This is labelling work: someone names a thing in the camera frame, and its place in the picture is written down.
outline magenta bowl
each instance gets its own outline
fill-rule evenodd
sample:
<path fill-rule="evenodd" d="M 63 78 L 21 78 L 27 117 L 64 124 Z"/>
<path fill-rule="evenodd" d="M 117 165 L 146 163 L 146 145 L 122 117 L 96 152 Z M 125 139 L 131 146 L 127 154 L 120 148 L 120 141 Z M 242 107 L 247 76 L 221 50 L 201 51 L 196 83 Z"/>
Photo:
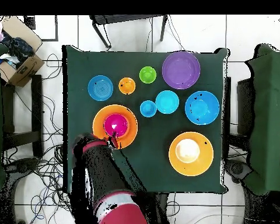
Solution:
<path fill-rule="evenodd" d="M 106 118 L 104 129 L 109 136 L 113 136 L 116 132 L 116 136 L 121 137 L 128 129 L 128 121 L 120 114 L 112 114 Z"/>

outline bowl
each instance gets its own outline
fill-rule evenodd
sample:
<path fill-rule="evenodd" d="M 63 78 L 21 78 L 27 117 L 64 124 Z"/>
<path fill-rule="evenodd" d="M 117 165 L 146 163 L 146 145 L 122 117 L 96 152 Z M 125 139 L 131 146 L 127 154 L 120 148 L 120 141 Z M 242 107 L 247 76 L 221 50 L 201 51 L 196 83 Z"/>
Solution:
<path fill-rule="evenodd" d="M 170 90 L 160 92 L 156 97 L 156 107 L 164 114 L 173 113 L 179 106 L 179 97 Z"/>
<path fill-rule="evenodd" d="M 136 83 L 132 78 L 122 78 L 118 84 L 119 90 L 125 95 L 130 95 L 135 91 Z"/>
<path fill-rule="evenodd" d="M 170 54 L 162 66 L 164 81 L 175 89 L 188 89 L 200 76 L 200 64 L 197 58 L 187 52 Z"/>
<path fill-rule="evenodd" d="M 213 122 L 220 112 L 216 96 L 208 91 L 193 93 L 185 103 L 185 114 L 194 124 L 207 125 Z"/>
<path fill-rule="evenodd" d="M 100 102 L 111 97 L 113 93 L 113 84 L 108 77 L 98 75 L 89 81 L 87 89 L 91 98 Z"/>
<path fill-rule="evenodd" d="M 197 132 L 178 135 L 169 148 L 170 164 L 175 171 L 185 176 L 198 176 L 206 172 L 212 164 L 213 156 L 211 142 Z"/>
<path fill-rule="evenodd" d="M 115 137 L 118 143 L 118 148 L 124 149 L 134 141 L 138 132 L 138 122 L 136 116 L 129 108 L 125 106 L 114 104 L 103 107 L 101 110 L 99 110 L 93 119 L 93 134 L 100 139 L 109 138 L 109 135 L 104 128 L 104 123 L 112 114 L 119 114 L 123 116 L 128 123 L 128 128 L 125 134 Z"/>
<path fill-rule="evenodd" d="M 104 122 L 104 129 L 109 136 L 123 136 L 128 129 L 128 121 L 121 114 L 111 114 Z"/>
<path fill-rule="evenodd" d="M 199 157 L 200 148 L 194 140 L 186 138 L 176 145 L 175 154 L 180 161 L 191 163 L 196 161 Z"/>
<path fill-rule="evenodd" d="M 139 77 L 144 83 L 152 83 L 156 79 L 156 71 L 150 66 L 143 67 L 140 70 Z"/>
<path fill-rule="evenodd" d="M 140 105 L 140 112 L 144 117 L 152 117 L 156 114 L 156 104 L 151 100 L 145 100 Z"/>

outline blue bowl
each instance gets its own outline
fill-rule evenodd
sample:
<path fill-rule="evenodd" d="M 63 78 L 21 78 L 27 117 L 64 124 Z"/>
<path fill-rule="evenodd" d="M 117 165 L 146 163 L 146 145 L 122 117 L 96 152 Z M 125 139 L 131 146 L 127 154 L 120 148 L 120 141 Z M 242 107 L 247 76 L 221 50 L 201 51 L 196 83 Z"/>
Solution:
<path fill-rule="evenodd" d="M 216 96 L 208 91 L 193 93 L 185 103 L 185 114 L 194 124 L 206 125 L 213 122 L 220 112 Z"/>
<path fill-rule="evenodd" d="M 145 100 L 140 105 L 140 112 L 144 117 L 152 117 L 156 114 L 156 104 L 151 100 Z"/>
<path fill-rule="evenodd" d="M 88 83 L 88 94 L 97 101 L 107 100 L 113 93 L 112 81 L 106 76 L 95 76 Z"/>
<path fill-rule="evenodd" d="M 156 97 L 156 107 L 164 114 L 173 113 L 178 108 L 179 103 L 177 94 L 170 90 L 162 91 Z"/>

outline orange plate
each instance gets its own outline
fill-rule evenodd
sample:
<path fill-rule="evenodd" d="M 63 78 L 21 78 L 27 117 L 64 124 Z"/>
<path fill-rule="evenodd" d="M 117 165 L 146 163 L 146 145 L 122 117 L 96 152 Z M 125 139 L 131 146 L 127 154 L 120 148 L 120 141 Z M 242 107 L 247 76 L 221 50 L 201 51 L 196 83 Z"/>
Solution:
<path fill-rule="evenodd" d="M 199 157 L 192 163 L 182 162 L 177 158 L 175 153 L 176 145 L 181 140 L 187 138 L 194 140 L 200 148 Z M 171 165 L 177 172 L 185 176 L 197 176 L 207 171 L 212 164 L 213 156 L 214 150 L 211 142 L 205 136 L 197 132 L 184 132 L 178 135 L 169 148 L 169 160 Z"/>
<path fill-rule="evenodd" d="M 121 148 L 123 149 L 133 142 L 138 132 L 136 116 L 127 107 L 121 105 L 109 105 L 103 107 L 94 117 L 92 124 L 93 134 L 101 139 L 108 138 L 109 136 L 104 129 L 104 123 L 108 116 L 115 113 L 121 114 L 128 121 L 128 129 L 126 133 L 123 136 L 116 138 L 118 147 L 120 148 L 121 145 Z"/>
<path fill-rule="evenodd" d="M 135 91 L 136 83 L 132 78 L 122 78 L 118 84 L 119 90 L 125 95 L 130 95 Z"/>

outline purple plate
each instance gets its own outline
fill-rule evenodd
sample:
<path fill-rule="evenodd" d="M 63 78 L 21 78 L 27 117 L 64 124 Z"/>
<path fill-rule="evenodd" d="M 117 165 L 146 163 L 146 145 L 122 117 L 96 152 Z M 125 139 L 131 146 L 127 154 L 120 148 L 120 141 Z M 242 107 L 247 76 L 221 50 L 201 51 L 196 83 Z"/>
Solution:
<path fill-rule="evenodd" d="M 198 80 L 200 64 L 196 57 L 189 52 L 174 52 L 165 59 L 162 74 L 170 87 L 187 89 Z"/>

